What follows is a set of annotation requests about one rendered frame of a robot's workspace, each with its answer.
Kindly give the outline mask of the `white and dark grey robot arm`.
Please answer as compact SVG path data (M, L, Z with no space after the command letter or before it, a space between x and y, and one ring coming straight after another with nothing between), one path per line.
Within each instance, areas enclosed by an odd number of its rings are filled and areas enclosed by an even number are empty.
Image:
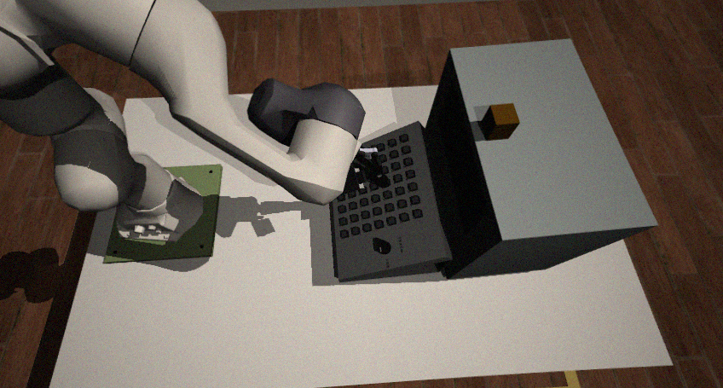
M177 242L204 198L147 155L130 154L113 97L82 88L52 56L70 43L130 67L172 118L298 200L324 206L364 188L365 171L352 164L366 114L360 101L339 84L264 80L248 118L288 146L284 153L237 119L226 43L198 0L0 0L0 120L49 136L62 201L78 211L117 206L121 238Z

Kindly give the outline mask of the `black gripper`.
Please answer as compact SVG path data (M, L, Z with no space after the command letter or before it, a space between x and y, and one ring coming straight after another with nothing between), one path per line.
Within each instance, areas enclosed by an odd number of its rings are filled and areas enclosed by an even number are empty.
M372 163L365 158L365 154L372 160ZM365 171L366 179L377 183L382 188L389 187L388 177L383 174L382 164L378 156L377 145L371 148L361 146L352 161L355 168Z

